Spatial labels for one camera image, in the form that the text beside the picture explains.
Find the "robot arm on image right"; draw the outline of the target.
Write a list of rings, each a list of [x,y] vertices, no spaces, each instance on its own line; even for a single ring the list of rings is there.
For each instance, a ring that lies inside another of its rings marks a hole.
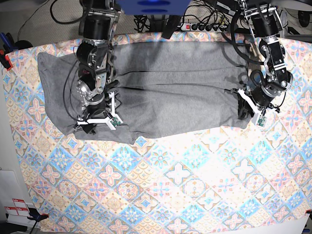
[[[245,119],[251,115],[254,125],[263,127],[266,122],[265,113],[267,109],[279,112],[280,107],[272,104],[279,95],[285,94],[293,83],[292,74],[287,71],[284,62],[285,49],[280,44],[278,34],[282,30],[282,23],[277,10],[268,3],[259,1],[238,1],[239,8],[234,14],[231,25],[231,41],[235,51],[247,62],[262,65],[266,73],[254,70],[250,78],[259,75],[260,81],[252,91],[244,89],[231,89],[230,93],[238,96],[238,117]],[[260,38],[259,50],[264,56],[263,62],[251,60],[242,53],[236,44],[234,36],[234,25],[237,20],[244,17],[249,25],[251,35]]]

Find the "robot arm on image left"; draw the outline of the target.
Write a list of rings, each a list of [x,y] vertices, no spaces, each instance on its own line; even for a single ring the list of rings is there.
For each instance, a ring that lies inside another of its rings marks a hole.
[[[78,83],[76,91],[81,98],[82,113],[76,117],[77,125],[87,134],[95,134],[95,128],[106,125],[115,130],[123,123],[116,108],[120,101],[114,88],[112,40],[121,13],[114,0],[82,0],[83,19],[80,32],[83,35],[76,56],[78,59]]]

